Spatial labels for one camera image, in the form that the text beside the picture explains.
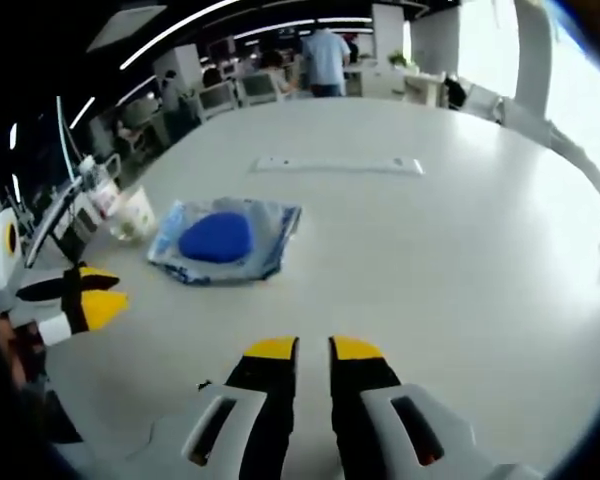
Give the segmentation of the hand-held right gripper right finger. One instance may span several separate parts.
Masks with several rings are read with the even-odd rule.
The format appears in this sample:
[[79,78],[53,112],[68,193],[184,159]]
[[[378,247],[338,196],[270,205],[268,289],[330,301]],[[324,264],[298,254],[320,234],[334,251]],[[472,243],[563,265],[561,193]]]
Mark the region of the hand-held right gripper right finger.
[[332,427],[347,479],[473,479],[470,424],[400,381],[381,351],[329,338]]

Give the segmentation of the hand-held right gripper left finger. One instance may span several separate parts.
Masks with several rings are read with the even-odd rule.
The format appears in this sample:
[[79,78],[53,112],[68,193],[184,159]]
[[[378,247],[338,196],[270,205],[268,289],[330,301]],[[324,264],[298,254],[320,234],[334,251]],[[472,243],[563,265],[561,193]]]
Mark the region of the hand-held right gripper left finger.
[[182,422],[185,479],[279,479],[294,428],[299,339],[260,340]]

